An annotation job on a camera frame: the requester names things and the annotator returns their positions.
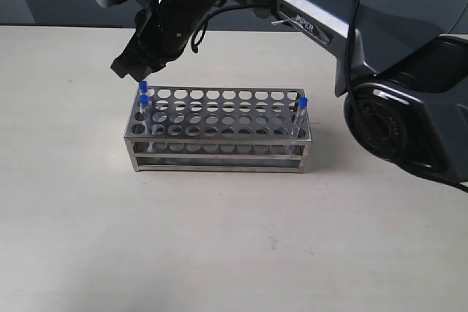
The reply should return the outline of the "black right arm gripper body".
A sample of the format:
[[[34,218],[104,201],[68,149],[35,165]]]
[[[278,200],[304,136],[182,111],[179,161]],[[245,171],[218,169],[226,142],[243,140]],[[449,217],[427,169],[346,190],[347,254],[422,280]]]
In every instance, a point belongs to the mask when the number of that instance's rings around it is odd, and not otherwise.
[[[218,0],[153,0],[131,39],[138,41],[145,64],[171,62]]]

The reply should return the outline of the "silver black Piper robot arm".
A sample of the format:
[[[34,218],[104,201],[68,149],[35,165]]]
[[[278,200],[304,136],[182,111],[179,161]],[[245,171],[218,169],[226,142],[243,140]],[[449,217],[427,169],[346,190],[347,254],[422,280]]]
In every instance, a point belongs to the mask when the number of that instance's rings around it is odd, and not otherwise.
[[[129,0],[96,0],[112,7]],[[248,9],[295,28],[336,59],[335,94],[368,152],[438,183],[467,182],[467,41],[433,23],[389,15],[360,0],[134,0],[135,33],[112,70],[136,81],[187,47],[208,22]]]

